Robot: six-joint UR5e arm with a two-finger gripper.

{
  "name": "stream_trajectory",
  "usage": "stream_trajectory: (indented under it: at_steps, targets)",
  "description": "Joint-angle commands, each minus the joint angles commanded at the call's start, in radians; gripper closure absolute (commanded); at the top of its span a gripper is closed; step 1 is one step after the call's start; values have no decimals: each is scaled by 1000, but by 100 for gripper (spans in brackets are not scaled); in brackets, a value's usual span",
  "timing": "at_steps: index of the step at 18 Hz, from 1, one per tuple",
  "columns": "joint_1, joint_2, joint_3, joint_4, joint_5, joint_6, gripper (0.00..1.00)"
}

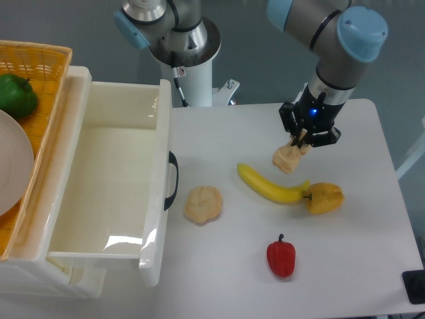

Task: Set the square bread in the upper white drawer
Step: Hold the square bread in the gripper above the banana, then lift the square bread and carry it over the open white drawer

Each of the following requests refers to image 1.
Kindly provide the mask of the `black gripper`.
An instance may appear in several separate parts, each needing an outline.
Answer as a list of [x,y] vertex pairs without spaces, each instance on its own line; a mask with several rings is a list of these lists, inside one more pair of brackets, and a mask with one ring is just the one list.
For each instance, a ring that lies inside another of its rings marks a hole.
[[300,145],[318,148],[336,144],[341,131],[335,127],[335,119],[345,102],[336,104],[330,97],[327,87],[313,93],[313,89],[305,83],[296,103],[284,102],[279,115],[284,130]]

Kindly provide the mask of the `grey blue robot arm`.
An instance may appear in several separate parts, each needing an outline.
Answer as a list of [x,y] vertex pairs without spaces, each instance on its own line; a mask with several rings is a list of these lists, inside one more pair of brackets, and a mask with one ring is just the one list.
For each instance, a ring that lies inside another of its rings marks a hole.
[[[335,118],[376,60],[388,26],[376,11],[338,9],[326,1],[269,1],[269,21],[319,57],[311,80],[294,102],[279,111],[297,147],[334,144]],[[201,13],[200,1],[124,1],[114,13],[123,37],[148,48],[173,85],[175,106],[211,106],[212,61],[220,50],[217,26]]]

